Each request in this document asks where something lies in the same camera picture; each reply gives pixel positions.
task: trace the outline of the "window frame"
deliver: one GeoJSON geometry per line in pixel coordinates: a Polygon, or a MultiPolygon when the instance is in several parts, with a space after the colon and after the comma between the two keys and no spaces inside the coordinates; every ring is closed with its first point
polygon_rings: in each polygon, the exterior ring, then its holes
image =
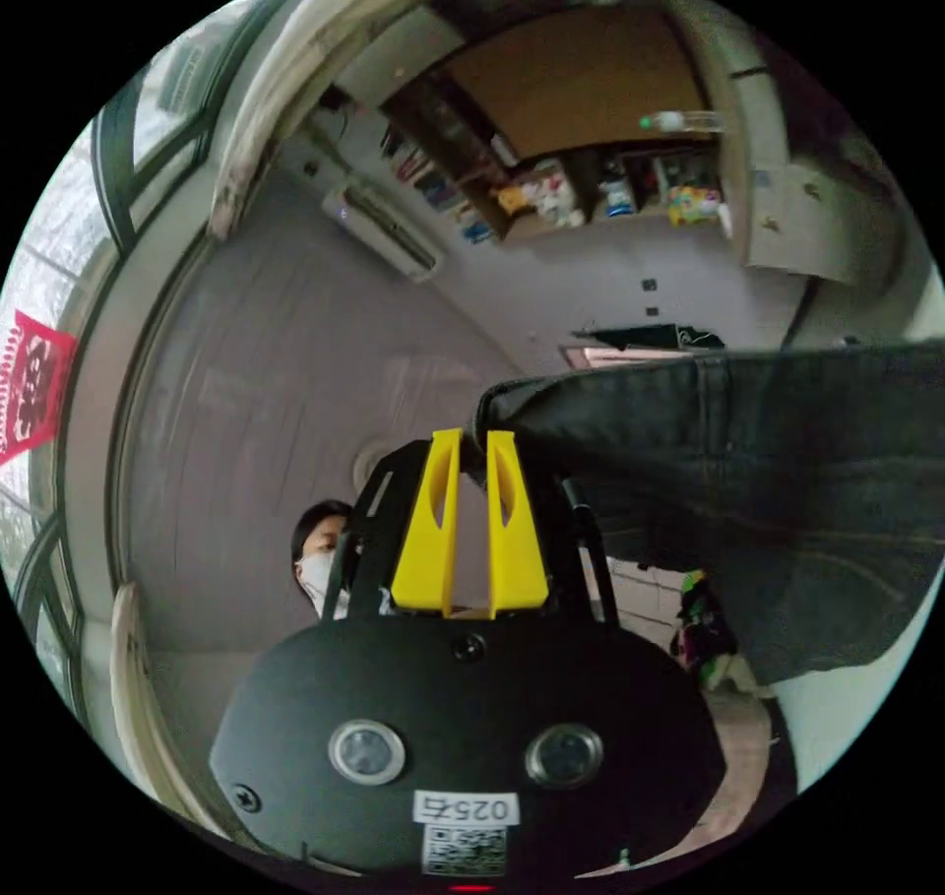
{"type": "MultiPolygon", "coordinates": [[[[96,287],[90,287],[88,282],[83,283],[82,276],[71,276],[73,294],[87,294],[90,300],[85,308],[81,330],[77,334],[73,372],[63,393],[60,410],[62,421],[52,446],[52,511],[42,523],[33,517],[35,538],[20,567],[12,591],[17,613],[34,649],[37,646],[39,612],[42,608],[46,610],[52,629],[63,646],[67,704],[86,729],[89,728],[89,719],[82,685],[82,636],[85,618],[72,563],[68,532],[61,513],[64,496],[64,459],[61,446],[68,432],[69,410],[75,393],[75,370],[82,361],[101,307],[123,265],[181,183],[207,161],[221,109],[236,73],[262,30],[288,1],[256,0],[244,13],[223,47],[195,115],[158,144],[137,171],[134,168],[135,119],[147,68],[132,78],[93,119],[91,159],[94,187],[114,249],[109,250],[108,257],[111,260],[102,270],[96,287]],[[131,217],[132,205],[190,143],[195,144],[193,158],[170,180],[163,195],[135,228],[131,217]],[[52,557],[60,553],[66,588],[73,602],[71,621],[67,619],[65,608],[59,600],[53,575],[52,557]]],[[[101,251],[100,245],[93,253],[94,256],[101,251]]],[[[37,477],[38,472],[34,471],[31,459],[31,490],[37,477]]]]}

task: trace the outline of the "face mask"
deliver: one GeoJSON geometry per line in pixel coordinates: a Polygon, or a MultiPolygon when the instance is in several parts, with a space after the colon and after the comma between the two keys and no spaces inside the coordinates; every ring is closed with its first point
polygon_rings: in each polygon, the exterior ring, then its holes
{"type": "MultiPolygon", "coordinates": [[[[312,606],[319,618],[325,611],[325,594],[328,592],[328,578],[332,572],[332,561],[335,559],[333,550],[318,550],[310,553],[301,560],[301,577],[299,583],[308,594],[312,606]]],[[[335,619],[344,619],[347,616],[347,602],[349,594],[342,590],[338,595],[338,604],[335,606],[335,619]]]]}

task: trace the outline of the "air conditioner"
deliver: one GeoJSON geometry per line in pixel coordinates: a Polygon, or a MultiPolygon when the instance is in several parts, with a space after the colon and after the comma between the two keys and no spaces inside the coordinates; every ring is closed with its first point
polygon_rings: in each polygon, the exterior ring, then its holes
{"type": "Polygon", "coordinates": [[[332,190],[322,209],[412,282],[427,282],[445,255],[382,190],[350,181],[332,190]]]}

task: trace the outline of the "screw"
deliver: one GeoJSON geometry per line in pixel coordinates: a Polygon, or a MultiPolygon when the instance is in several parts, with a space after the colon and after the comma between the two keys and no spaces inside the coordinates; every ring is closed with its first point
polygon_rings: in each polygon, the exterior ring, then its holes
{"type": "Polygon", "coordinates": [[[478,662],[485,655],[485,641],[474,634],[453,640],[453,657],[459,662],[478,662]]]}
{"type": "Polygon", "coordinates": [[[259,795],[243,784],[236,784],[233,787],[233,800],[247,813],[258,813],[263,808],[259,795]]]}

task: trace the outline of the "qr code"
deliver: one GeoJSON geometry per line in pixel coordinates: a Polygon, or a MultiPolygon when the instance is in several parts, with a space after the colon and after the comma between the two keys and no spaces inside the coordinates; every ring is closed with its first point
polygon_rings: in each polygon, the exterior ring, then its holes
{"type": "Polygon", "coordinates": [[[504,875],[505,827],[459,829],[427,824],[423,871],[427,875],[504,875]]]}

